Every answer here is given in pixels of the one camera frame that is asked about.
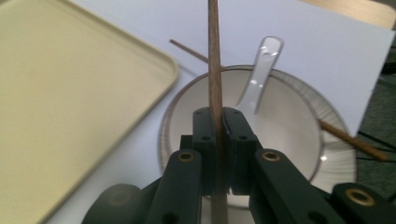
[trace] black plastic part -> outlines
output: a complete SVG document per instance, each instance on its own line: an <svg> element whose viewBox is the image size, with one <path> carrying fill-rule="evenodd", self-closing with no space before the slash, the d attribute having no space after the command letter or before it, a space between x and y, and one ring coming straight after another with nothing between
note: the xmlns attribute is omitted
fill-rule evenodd
<svg viewBox="0 0 396 224"><path fill-rule="evenodd" d="M216 133L209 107L194 111L192 130L192 148L202 158L203 195L211 195L216 183Z"/></svg>
<svg viewBox="0 0 396 224"><path fill-rule="evenodd" d="M257 184L252 186L248 207L256 224L278 223L271 204L268 203L267 198Z"/></svg>
<svg viewBox="0 0 396 224"><path fill-rule="evenodd" d="M140 190L119 184L105 190L85 215L82 224L144 223L160 179Z"/></svg>
<svg viewBox="0 0 396 224"><path fill-rule="evenodd" d="M314 188L318 191L318 193L320 194L320 196L321 196L324 200L326 200L327 203L330 203L330 197L332 196L330 193L324 191L323 189L319 189L319 188L317 188L317 187L314 187Z"/></svg>
<svg viewBox="0 0 396 224"><path fill-rule="evenodd" d="M179 149L192 149L192 135L181 135Z"/></svg>
<svg viewBox="0 0 396 224"><path fill-rule="evenodd" d="M396 223L396 207L360 184L336 185L331 203L348 223Z"/></svg>
<svg viewBox="0 0 396 224"><path fill-rule="evenodd" d="M200 223L201 162L201 155L190 149L171 155L146 223Z"/></svg>
<svg viewBox="0 0 396 224"><path fill-rule="evenodd" d="M249 195L253 180L251 163L259 140L239 110L223 108L225 147L227 148L227 179L234 195Z"/></svg>
<svg viewBox="0 0 396 224"><path fill-rule="evenodd" d="M259 149L255 164L256 181L278 223L345 223L283 153Z"/></svg>

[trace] beige tray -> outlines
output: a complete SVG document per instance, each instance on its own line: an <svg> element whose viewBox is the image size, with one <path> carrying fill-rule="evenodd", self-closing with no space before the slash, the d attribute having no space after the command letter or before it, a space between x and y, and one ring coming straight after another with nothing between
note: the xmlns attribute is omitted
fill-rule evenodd
<svg viewBox="0 0 396 224"><path fill-rule="evenodd" d="M0 222L37 223L177 78L174 60L58 0L0 0Z"/></svg>

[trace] spoon handle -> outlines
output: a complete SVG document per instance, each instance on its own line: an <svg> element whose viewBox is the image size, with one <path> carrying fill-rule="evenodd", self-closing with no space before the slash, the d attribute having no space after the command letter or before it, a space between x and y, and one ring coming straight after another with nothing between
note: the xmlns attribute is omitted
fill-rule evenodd
<svg viewBox="0 0 396 224"><path fill-rule="evenodd" d="M257 113L265 83L283 47L280 38L268 36L260 43L253 72L236 106L245 115Z"/></svg>

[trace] gray carpet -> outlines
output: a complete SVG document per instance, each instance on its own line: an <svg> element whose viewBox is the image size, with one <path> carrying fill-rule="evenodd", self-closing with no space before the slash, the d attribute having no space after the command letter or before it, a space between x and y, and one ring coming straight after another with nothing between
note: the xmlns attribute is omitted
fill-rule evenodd
<svg viewBox="0 0 396 224"><path fill-rule="evenodd" d="M396 62L396 53L389 54L388 62ZM361 129L377 139L396 146L396 75L382 75L378 80ZM388 198L396 193L396 150L358 135L375 147L384 148L389 161L369 161L369 156L358 153L358 183L361 183Z"/></svg>

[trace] wooden stick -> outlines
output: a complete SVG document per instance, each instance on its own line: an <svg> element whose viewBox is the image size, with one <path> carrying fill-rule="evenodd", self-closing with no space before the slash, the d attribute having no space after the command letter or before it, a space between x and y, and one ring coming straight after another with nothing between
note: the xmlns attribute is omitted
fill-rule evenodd
<svg viewBox="0 0 396 224"><path fill-rule="evenodd" d="M216 128L217 138L217 171L215 192L211 198L211 219L212 223L228 223L227 211L227 191L225 188L225 150L223 145L222 127L222 92L221 92L221 70L220 70L220 50L219 50L219 11L218 1L208 0L209 12L209 109Z"/></svg>
<svg viewBox="0 0 396 224"><path fill-rule="evenodd" d="M349 143L354 148L359 149L362 152L369 154L370 156L376 158L379 161L385 161L388 158L388 155L374 147L371 147L367 143L359 140L358 138L354 138L349 136L347 133L342 132L341 130L333 127L329 123L319 120L320 127L327 131L328 133L333 134L334 136L338 137L339 139L343 140L346 143Z"/></svg>
<svg viewBox="0 0 396 224"><path fill-rule="evenodd" d="M176 46L180 47L181 49L186 50L188 53L191 55L197 57L198 59L204 61L207 63L207 58L203 56L202 54L194 51L193 49L189 49L188 47L176 42L176 40L171 40L171 43L175 44ZM354 138L352 136L349 136L347 133L342 132L341 130L338 130L337 128L333 127L331 124L326 123L325 121L319 119L318 120L319 125L321 129L325 130L328 133L333 134L334 136L340 138L346 143L349 143L352 145L354 148L361 150L362 152L365 152L369 154L370 156L374 157L375 159L379 161L385 161L388 158L388 155L374 147L371 147L369 144Z"/></svg>

